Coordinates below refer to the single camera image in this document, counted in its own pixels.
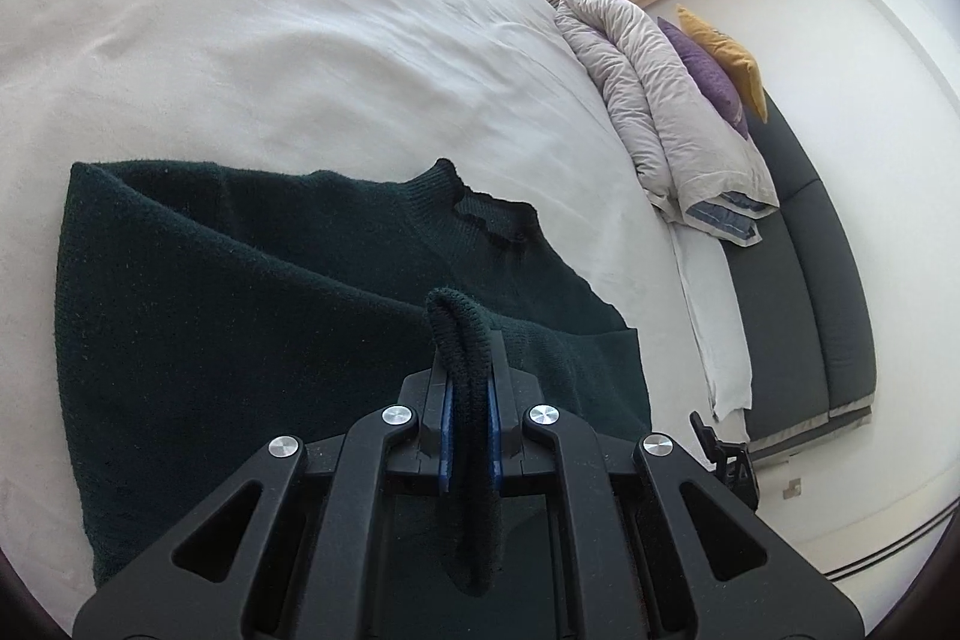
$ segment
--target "metal screw head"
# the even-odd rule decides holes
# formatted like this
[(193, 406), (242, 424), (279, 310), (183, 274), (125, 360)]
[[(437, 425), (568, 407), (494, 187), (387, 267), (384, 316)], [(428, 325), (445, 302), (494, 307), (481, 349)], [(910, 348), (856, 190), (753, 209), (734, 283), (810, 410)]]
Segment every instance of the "metal screw head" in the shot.
[(557, 423), (559, 417), (560, 410), (552, 407), (552, 405), (537, 405), (535, 408), (530, 408), (530, 420), (539, 423), (541, 426)]
[(299, 450), (299, 442), (294, 437), (290, 437), (289, 434), (285, 434), (283, 437), (274, 437), (270, 440), (267, 450), (270, 451), (271, 456), (287, 458), (287, 456), (293, 456)]
[(673, 440), (666, 434), (647, 434), (643, 440), (643, 450), (651, 456), (669, 456), (673, 450)]
[(413, 416), (414, 413), (410, 410), (410, 408), (405, 408), (403, 405), (393, 405), (392, 407), (383, 410), (381, 417), (383, 418), (384, 423), (389, 423), (391, 426), (402, 426)]

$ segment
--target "knit fabric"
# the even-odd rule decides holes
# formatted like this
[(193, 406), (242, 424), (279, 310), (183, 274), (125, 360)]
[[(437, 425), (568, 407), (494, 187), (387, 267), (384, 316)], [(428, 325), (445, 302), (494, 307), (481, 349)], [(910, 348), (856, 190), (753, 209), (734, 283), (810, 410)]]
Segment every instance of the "knit fabric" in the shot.
[(430, 292), (426, 314), (453, 390), (453, 466), (438, 505), (440, 560), (457, 588), (478, 597), (493, 584), (503, 555), (488, 458), (490, 329), (483, 311), (457, 290)]
[[(549, 402), (615, 437), (649, 431), (635, 331), (530, 205), (474, 193), (448, 161), (406, 183), (76, 164), (56, 358), (97, 584), (272, 437), (332, 437), (392, 404), (434, 338), (452, 355), (454, 299)], [(482, 345), (464, 355), (474, 383)]]

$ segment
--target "purple pillow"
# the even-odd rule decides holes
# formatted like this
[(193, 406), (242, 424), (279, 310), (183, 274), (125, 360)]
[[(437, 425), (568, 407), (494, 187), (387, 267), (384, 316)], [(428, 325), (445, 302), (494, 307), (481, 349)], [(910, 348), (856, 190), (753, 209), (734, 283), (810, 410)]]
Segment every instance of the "purple pillow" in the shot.
[(726, 71), (720, 68), (720, 64), (714, 61), (705, 49), (673, 23), (669, 23), (664, 18), (656, 18), (656, 24), (661, 27), (670, 44), (673, 44), (673, 49), (683, 61), (683, 66), (686, 66), (686, 70), (690, 72), (700, 92), (713, 104), (717, 113), (731, 124), (733, 130), (741, 137), (750, 139), (747, 119), (743, 115), (743, 102)]

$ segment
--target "yellow pillow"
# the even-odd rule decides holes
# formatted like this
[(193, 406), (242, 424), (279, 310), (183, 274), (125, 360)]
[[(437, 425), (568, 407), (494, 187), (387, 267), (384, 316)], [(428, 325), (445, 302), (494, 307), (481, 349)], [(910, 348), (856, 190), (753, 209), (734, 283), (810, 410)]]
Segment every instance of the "yellow pillow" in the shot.
[(736, 87), (741, 100), (750, 107), (763, 122), (767, 121), (767, 100), (763, 95), (763, 83), (760, 81), (760, 67), (740, 42), (733, 41), (725, 33), (720, 33), (706, 20), (701, 20), (689, 9), (677, 5), (680, 28), (690, 39), (705, 49), (713, 60), (720, 64)]

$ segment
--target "white bed sheet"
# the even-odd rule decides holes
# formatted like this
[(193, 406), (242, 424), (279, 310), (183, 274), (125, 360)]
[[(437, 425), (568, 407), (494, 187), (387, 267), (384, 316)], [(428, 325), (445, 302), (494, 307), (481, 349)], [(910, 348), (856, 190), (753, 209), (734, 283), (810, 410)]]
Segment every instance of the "white bed sheet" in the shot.
[(719, 239), (682, 223), (670, 223), (669, 228), (713, 419), (723, 421), (754, 405), (754, 370), (733, 277)]
[(93, 591), (53, 341), (70, 164), (403, 180), (440, 156), (536, 205), (640, 332), (655, 428), (696, 453), (709, 394), (669, 229), (544, 0), (3, 0), (0, 547), (64, 627)]

